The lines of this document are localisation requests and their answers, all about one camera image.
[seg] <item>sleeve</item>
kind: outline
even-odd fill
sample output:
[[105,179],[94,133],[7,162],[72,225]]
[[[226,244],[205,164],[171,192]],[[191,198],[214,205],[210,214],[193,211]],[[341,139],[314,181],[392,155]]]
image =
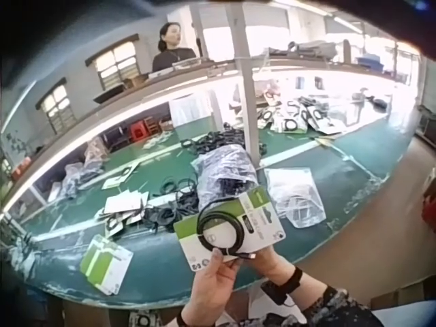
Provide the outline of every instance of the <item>sleeve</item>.
[[371,313],[371,310],[357,303],[353,298],[350,298],[346,291],[336,290],[332,287],[327,287],[323,296],[304,310],[302,314],[306,317],[307,324],[300,323],[293,315],[281,317],[274,313],[269,313],[259,319],[245,320],[239,323],[228,323],[220,325],[220,327],[383,327],[383,324]]
[[196,53],[191,48],[189,48],[187,58],[190,59],[190,58],[196,58],[196,57],[197,57]]
[[162,70],[162,68],[160,68],[160,57],[159,57],[159,55],[156,55],[154,58],[153,58],[153,64],[152,64],[152,68],[151,68],[151,71],[154,73],[154,72],[158,72],[159,70]]

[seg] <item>green workbench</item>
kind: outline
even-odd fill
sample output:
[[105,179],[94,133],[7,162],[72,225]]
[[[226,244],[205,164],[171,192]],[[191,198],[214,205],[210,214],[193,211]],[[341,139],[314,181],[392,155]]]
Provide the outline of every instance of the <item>green workbench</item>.
[[[372,106],[363,110],[371,114]],[[276,249],[288,260],[301,260],[346,226],[377,193],[406,151],[414,133],[414,121],[404,123],[403,116],[409,116],[410,110],[398,114],[394,106],[388,114],[373,114],[374,119],[360,128],[354,127],[361,122],[350,126],[350,132],[339,136],[333,147],[322,147],[311,139],[317,135],[314,131],[304,135],[260,131],[260,140],[268,147],[261,164],[268,168],[309,167],[326,210],[327,220],[310,228],[296,229],[283,220],[287,237]],[[174,131],[155,149],[144,150],[137,143],[112,154],[105,164],[107,172],[120,170],[133,160],[142,163],[118,188],[101,190],[103,179],[80,191],[75,200],[57,202],[28,219],[23,227],[39,238],[35,264],[26,272],[27,281],[62,298],[99,307],[161,308],[186,302],[193,273],[175,234],[165,230],[155,234],[135,226],[117,239],[134,256],[116,296],[105,296],[96,290],[79,271],[79,264],[94,235],[104,235],[103,225],[93,216],[106,198],[126,189],[159,193],[165,177],[177,180],[191,176],[194,156],[179,146],[179,140],[187,134],[202,135],[211,126],[210,119],[196,121],[184,131]],[[260,183],[267,186],[263,169],[258,170],[258,176]],[[247,287],[257,279],[243,267],[236,288]]]

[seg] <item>black wristband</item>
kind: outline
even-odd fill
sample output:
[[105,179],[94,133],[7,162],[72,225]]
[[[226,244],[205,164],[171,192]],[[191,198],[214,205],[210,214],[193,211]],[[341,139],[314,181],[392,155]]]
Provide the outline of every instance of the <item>black wristband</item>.
[[180,312],[178,313],[178,315],[176,317],[177,326],[179,326],[179,327],[188,327],[188,325],[186,325],[185,320],[183,320],[183,318],[182,318],[182,311],[183,311],[183,309],[180,310]]
[[276,305],[283,305],[287,295],[295,291],[300,286],[302,271],[295,267],[294,274],[282,286],[275,285],[272,281],[266,281],[261,285],[261,289]]
[[300,286],[300,280],[302,277],[302,271],[299,267],[295,267],[295,271],[291,278],[287,280],[286,283],[278,287],[278,291],[282,294],[291,294]]

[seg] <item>cable connector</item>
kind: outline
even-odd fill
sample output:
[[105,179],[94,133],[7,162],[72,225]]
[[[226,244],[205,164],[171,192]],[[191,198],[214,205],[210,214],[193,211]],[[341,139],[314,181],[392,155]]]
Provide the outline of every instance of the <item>cable connector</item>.
[[242,252],[242,253],[236,253],[235,256],[241,259],[254,259],[256,258],[256,253]]

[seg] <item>hand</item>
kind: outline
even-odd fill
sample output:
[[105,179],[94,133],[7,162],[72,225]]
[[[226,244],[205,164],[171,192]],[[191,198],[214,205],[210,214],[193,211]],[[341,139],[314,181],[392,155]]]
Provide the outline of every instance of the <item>hand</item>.
[[256,257],[248,260],[247,263],[262,276],[267,277],[276,269],[281,261],[282,257],[278,255],[274,250],[274,247],[270,245],[269,247],[265,247],[264,249],[256,252]]
[[256,253],[248,264],[276,285],[283,285],[295,272],[295,266],[274,251],[273,246]]
[[208,266],[196,273],[191,299],[182,310],[188,326],[212,326],[224,312],[233,292],[236,274],[243,261],[223,263],[223,254],[213,249]]

